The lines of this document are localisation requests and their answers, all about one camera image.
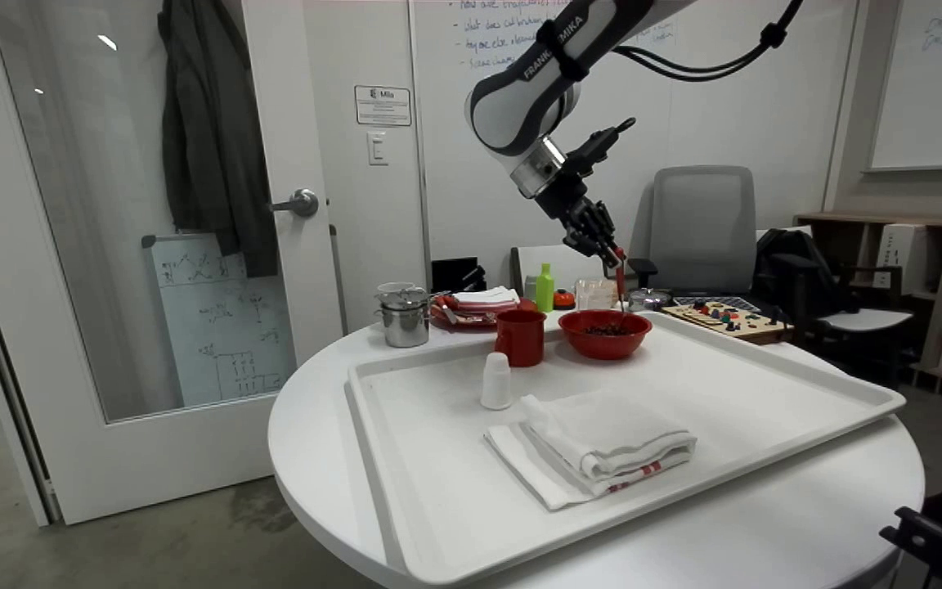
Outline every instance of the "small white bottle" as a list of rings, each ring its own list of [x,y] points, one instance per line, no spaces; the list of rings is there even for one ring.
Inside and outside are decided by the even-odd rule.
[[[484,356],[484,370],[481,370],[481,395],[479,402],[488,412],[505,412],[506,405],[513,405],[513,393],[509,393],[509,363],[505,354],[488,354]]]

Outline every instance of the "black cable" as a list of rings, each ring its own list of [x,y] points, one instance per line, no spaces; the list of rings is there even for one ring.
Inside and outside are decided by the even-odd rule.
[[[726,78],[726,74],[732,74],[732,71],[741,71],[741,67],[756,62],[756,57],[742,57],[742,62],[732,62],[731,67],[718,67],[718,71],[706,71],[706,74],[690,74],[690,71],[675,71],[675,67],[653,65],[653,62],[648,62],[637,52],[618,52],[618,54],[624,54],[624,57],[630,57],[630,62],[637,62],[637,65],[644,65],[644,67],[650,67],[650,71],[659,71],[665,78],[677,78],[677,80],[713,80],[713,78]]]
[[[642,45],[618,45],[616,52],[665,74],[665,78],[677,78],[677,80],[718,80],[718,78],[726,78],[747,65],[754,65],[762,52],[768,47],[778,47],[790,34],[790,22],[796,18],[803,0],[790,0],[785,11],[778,16],[778,22],[768,22],[760,34],[760,45],[742,52],[741,57],[732,62],[719,62],[719,65],[681,65],[681,62],[672,62],[659,52],[648,52]]]

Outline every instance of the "floor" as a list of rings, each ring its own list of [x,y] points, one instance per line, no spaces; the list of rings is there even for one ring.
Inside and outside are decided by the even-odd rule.
[[[942,395],[907,390],[928,486],[942,486]],[[897,589],[919,589],[907,561]],[[37,529],[0,438],[0,586],[371,586],[321,549],[289,512],[271,479],[175,500],[86,525]]]

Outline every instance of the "glass door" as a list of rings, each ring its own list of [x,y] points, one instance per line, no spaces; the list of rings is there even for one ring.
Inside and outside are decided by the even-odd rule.
[[[340,337],[326,209],[271,212],[321,190],[302,0],[0,0],[0,152],[62,518],[267,475],[271,395]]]

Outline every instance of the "bottle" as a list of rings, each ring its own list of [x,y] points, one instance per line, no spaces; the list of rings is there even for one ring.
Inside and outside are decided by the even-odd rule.
[[[513,395],[509,395],[509,363],[505,354],[488,354],[484,356],[484,370],[481,370],[481,395],[479,402],[488,407],[488,412],[505,412]]]
[[[549,274],[549,263],[539,263],[535,303],[539,313],[549,313],[556,308],[556,278]]]

